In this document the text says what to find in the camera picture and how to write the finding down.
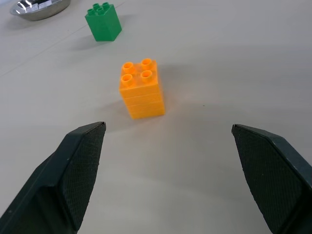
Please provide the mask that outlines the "orange toy brick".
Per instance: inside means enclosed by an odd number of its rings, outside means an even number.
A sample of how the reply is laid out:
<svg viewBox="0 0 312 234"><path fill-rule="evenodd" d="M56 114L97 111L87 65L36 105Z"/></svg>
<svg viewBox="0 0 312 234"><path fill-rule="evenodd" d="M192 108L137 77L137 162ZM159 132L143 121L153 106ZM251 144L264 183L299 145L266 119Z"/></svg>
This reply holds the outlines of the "orange toy brick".
<svg viewBox="0 0 312 234"><path fill-rule="evenodd" d="M124 63L121 67L119 93L133 119L165 114L162 84L155 60L145 58L140 63Z"/></svg>

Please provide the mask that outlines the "green toy brick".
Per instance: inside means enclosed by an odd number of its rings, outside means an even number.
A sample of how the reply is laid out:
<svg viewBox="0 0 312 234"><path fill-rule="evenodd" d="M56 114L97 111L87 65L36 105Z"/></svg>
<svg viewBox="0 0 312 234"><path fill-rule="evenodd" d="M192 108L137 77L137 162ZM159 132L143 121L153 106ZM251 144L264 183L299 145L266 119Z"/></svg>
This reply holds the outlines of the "green toy brick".
<svg viewBox="0 0 312 234"><path fill-rule="evenodd" d="M114 41L122 30L115 7L108 2L93 4L85 19L95 41Z"/></svg>

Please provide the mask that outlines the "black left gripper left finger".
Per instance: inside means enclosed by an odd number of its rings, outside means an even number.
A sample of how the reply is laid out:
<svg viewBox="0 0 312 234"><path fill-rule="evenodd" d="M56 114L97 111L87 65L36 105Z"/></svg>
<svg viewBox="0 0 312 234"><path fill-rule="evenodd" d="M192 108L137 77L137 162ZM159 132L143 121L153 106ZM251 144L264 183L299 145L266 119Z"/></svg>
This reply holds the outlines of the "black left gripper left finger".
<svg viewBox="0 0 312 234"><path fill-rule="evenodd" d="M69 132L0 217L0 234L77 234L92 194L105 122Z"/></svg>

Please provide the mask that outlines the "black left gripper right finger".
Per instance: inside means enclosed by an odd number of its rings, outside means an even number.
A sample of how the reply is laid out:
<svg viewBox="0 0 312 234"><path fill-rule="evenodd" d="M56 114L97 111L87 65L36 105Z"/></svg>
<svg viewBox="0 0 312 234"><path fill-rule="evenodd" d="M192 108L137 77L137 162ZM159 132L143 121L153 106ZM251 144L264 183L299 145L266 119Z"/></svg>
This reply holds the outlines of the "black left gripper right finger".
<svg viewBox="0 0 312 234"><path fill-rule="evenodd" d="M242 170L272 234L312 234L312 166L283 137L232 126Z"/></svg>

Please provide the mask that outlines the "shiny metal bowl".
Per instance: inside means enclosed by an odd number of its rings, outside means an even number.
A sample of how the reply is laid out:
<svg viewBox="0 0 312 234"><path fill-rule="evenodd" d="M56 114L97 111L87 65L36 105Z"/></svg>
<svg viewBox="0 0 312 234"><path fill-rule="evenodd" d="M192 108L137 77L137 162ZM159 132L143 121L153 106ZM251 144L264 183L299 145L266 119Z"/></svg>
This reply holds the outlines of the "shiny metal bowl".
<svg viewBox="0 0 312 234"><path fill-rule="evenodd" d="M71 3L71 0L18 0L10 9L10 14L28 21L38 21L52 17Z"/></svg>

